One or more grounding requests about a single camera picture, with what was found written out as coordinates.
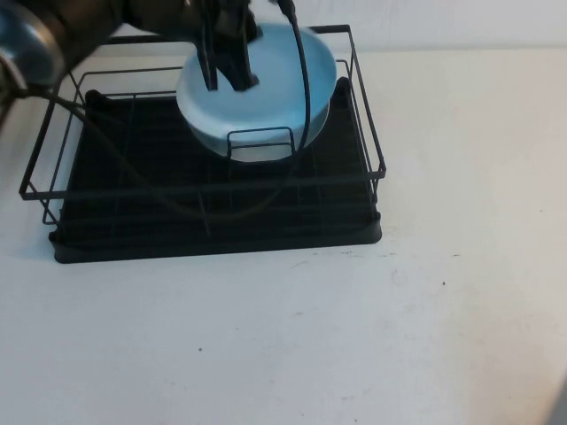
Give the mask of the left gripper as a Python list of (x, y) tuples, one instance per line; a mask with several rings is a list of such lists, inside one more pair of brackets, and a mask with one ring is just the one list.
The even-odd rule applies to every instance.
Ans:
[(195, 38), (198, 62), (208, 91), (218, 89), (213, 35), (221, 35), (220, 71), (237, 92), (259, 82), (252, 72), (249, 45), (262, 37), (251, 1), (184, 1), (178, 15), (182, 35)]

